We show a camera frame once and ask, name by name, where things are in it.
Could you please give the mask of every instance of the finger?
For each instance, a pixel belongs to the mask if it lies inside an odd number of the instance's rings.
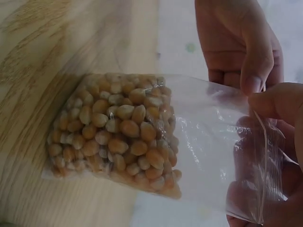
[[[223,72],[220,70],[208,70],[208,79],[210,82],[223,84],[224,83]]]
[[[249,104],[260,115],[282,119],[295,127],[295,150],[303,169],[303,84],[278,84],[266,92],[253,94]]]
[[[298,165],[292,162],[284,162],[282,170],[283,194],[287,197],[296,192],[299,183],[303,180],[303,174]]]
[[[241,89],[246,95],[261,91],[274,66],[270,27],[260,5],[254,2],[253,10],[248,10],[241,24],[247,48],[241,69]]]
[[[254,227],[258,226],[253,223],[249,223],[248,221],[244,221],[233,216],[226,215],[227,222],[230,227]]]
[[[297,155],[295,153],[294,147],[294,127],[286,122],[279,120],[277,121],[276,127],[283,133],[285,136],[285,144],[284,147],[280,147],[283,149],[285,154],[295,162],[298,162]]]
[[[273,56],[275,63],[267,78],[266,88],[284,82],[283,54],[280,45],[278,46],[278,50],[273,51]]]
[[[303,84],[281,83],[249,97],[250,106],[260,115],[282,119],[294,126],[303,105]]]
[[[240,73],[226,72],[224,74],[224,85],[240,89]]]

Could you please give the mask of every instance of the bag of corn kernels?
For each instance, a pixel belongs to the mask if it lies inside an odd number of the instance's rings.
[[[254,141],[253,159],[243,137]],[[281,138],[236,89],[176,75],[92,74],[54,120],[43,177],[92,174],[262,223],[264,203],[280,199]],[[249,174],[239,178],[239,166]],[[246,193],[241,204],[235,190]]]

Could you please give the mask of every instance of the plastic bag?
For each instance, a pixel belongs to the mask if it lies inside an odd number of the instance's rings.
[[[93,74],[53,123],[43,177],[93,174],[263,223],[283,200],[283,144],[275,122],[258,119],[236,89]]]

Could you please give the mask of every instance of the clear plastic bag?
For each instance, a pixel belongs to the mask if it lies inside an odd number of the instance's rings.
[[[177,75],[88,75],[55,119],[44,178],[93,174],[263,223],[284,137],[240,91]]]

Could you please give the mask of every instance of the table surface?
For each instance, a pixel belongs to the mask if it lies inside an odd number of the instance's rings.
[[[0,2],[0,222],[127,227],[136,192],[41,179],[50,124],[89,72],[156,71],[157,0]]]

